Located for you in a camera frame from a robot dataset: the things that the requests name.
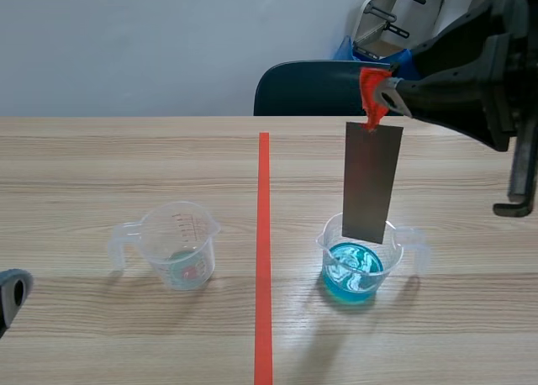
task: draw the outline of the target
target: chair backrest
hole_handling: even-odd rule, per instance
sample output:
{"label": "chair backrest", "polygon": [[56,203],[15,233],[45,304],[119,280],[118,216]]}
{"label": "chair backrest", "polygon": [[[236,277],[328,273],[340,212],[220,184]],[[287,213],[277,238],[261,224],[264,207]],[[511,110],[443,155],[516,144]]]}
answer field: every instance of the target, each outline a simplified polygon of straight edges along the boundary
{"label": "chair backrest", "polygon": [[256,89],[255,116],[364,115],[359,73],[364,66],[388,64],[360,61],[295,61],[268,70]]}

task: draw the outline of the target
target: wooden table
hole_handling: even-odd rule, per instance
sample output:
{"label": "wooden table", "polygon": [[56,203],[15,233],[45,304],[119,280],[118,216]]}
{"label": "wooden table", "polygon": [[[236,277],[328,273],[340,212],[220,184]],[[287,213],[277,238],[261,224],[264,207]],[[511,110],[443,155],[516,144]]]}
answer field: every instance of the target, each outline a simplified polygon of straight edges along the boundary
{"label": "wooden table", "polygon": [[[536,384],[538,213],[493,215],[510,154],[404,118],[390,219],[424,229],[374,304],[334,304],[314,237],[341,211],[345,119],[0,119],[0,270],[35,288],[0,340],[0,383],[252,384],[258,132],[272,137],[274,383]],[[174,200],[223,226],[200,292],[164,290],[111,228]]]}

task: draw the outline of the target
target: white wall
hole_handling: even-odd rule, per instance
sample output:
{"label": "white wall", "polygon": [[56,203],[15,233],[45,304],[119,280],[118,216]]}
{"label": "white wall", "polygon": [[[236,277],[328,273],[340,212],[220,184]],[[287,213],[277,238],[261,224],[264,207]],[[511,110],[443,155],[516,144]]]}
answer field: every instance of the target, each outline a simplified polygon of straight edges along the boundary
{"label": "white wall", "polygon": [[263,72],[330,58],[363,1],[0,0],[0,115],[251,114]]}

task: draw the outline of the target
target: measuring cup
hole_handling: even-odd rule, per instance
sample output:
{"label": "measuring cup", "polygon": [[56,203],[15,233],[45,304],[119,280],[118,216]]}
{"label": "measuring cup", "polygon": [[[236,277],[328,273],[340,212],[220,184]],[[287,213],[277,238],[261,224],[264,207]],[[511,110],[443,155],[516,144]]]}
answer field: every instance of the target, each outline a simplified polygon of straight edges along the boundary
{"label": "measuring cup", "polygon": [[342,236],[342,213],[327,222],[316,242],[323,249],[324,283],[346,303],[360,303],[375,294],[405,251],[414,251],[415,274],[425,273],[430,263],[430,248],[419,229],[395,228],[387,222],[381,245],[353,240]]}
{"label": "measuring cup", "polygon": [[134,245],[167,287],[189,290],[213,274],[213,237],[219,223],[201,206],[169,203],[150,211],[141,221],[114,227],[108,256],[114,270],[125,269],[124,246]]}

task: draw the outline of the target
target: measuring cup handle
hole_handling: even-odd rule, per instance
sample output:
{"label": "measuring cup handle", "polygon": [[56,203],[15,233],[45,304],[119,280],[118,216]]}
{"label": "measuring cup handle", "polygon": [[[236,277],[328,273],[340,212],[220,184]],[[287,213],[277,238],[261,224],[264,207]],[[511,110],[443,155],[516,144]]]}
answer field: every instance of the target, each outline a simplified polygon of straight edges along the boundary
{"label": "measuring cup handle", "polygon": [[431,248],[426,243],[425,233],[416,228],[397,228],[393,233],[393,246],[401,246],[402,252],[414,253],[414,273],[424,274],[431,259]]}
{"label": "measuring cup handle", "polygon": [[427,244],[411,245],[409,248],[410,251],[414,252],[414,274],[419,276],[425,274],[430,266],[431,248]]}
{"label": "measuring cup handle", "polygon": [[137,245],[140,239],[140,222],[116,225],[112,231],[112,239],[107,243],[108,257],[113,269],[125,269],[125,250],[127,244]]}

